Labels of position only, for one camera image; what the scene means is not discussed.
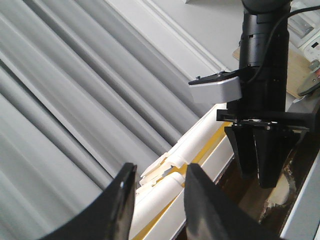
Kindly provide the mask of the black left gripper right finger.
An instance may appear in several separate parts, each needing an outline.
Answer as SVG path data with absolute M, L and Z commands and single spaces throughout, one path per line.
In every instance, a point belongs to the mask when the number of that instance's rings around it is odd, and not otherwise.
M 189 240 L 280 240 L 237 207 L 196 163 L 187 167 L 184 188 Z

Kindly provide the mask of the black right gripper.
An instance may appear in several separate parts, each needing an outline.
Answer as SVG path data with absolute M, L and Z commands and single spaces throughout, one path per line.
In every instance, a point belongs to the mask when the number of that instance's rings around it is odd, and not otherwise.
M 316 130 L 316 110 L 286 112 L 287 67 L 267 66 L 258 73 L 257 67 L 245 67 L 232 72 L 219 72 L 216 82 L 239 80 L 242 98 L 229 101 L 226 110 L 217 111 L 217 120 L 237 122 L 250 119 L 264 123 L 276 122 L 282 126 Z M 258 76 L 249 81 L 256 73 Z M 292 130 L 252 129 L 244 126 L 226 126 L 227 138 L 242 178 L 257 173 L 262 188 L 274 188 L 284 163 L 301 134 Z

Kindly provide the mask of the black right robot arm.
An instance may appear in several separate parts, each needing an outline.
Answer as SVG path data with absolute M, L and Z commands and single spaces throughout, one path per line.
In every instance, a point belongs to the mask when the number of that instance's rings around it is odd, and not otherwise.
M 245 0 L 239 69 L 242 97 L 217 111 L 242 177 L 257 175 L 262 188 L 277 185 L 284 163 L 301 137 L 320 129 L 320 106 L 287 112 L 288 0 Z

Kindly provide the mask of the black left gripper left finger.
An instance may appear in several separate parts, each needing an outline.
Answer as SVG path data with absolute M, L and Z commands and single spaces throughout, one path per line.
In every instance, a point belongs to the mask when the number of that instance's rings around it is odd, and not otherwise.
M 109 186 L 72 220 L 43 240 L 127 240 L 135 206 L 136 170 L 125 163 Z

